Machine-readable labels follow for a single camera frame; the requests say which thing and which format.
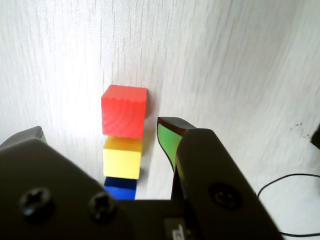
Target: toy block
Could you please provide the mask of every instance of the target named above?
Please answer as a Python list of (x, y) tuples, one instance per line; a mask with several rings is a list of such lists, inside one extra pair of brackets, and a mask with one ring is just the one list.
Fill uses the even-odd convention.
[(142, 139), (109, 136), (103, 147), (103, 174), (106, 177), (138, 179)]
[(137, 180), (106, 177), (104, 190), (116, 200), (134, 200), (136, 197)]
[(146, 88), (110, 85), (101, 99), (103, 134), (142, 139), (146, 105)]

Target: blue block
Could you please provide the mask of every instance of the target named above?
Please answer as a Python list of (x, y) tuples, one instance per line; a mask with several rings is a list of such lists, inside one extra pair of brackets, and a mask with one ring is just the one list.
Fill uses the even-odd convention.
[(136, 197), (137, 180), (117, 177), (106, 177), (104, 190), (116, 200), (134, 200)]

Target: screw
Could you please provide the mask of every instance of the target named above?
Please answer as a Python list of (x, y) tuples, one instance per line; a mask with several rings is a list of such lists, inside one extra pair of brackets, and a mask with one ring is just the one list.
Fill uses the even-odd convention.
[(90, 214), (97, 222), (110, 220), (115, 210), (116, 202), (107, 192), (99, 192), (89, 202)]
[(233, 211), (242, 206), (240, 193), (228, 184), (213, 183), (209, 186), (208, 193), (211, 200), (221, 208)]
[(51, 192), (45, 187), (38, 187), (27, 191), (19, 200), (21, 213), (25, 217), (35, 217), (40, 214), (48, 216), (52, 209)]

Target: wooden block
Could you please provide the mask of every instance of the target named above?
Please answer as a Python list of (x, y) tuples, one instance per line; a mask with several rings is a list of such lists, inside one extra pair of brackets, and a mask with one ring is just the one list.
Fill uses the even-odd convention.
[(142, 139), (146, 104), (146, 88), (110, 85), (101, 99), (103, 134)]
[(103, 148), (103, 173), (106, 177), (138, 179), (142, 139), (109, 136)]
[(104, 190), (116, 200), (134, 200), (136, 197), (137, 180), (117, 177), (106, 177)]

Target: yellow block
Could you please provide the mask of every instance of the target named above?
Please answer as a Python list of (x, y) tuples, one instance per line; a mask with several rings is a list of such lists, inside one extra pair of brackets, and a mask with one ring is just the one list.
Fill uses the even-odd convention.
[(103, 147), (103, 174), (106, 177), (138, 179), (142, 139), (109, 136)]

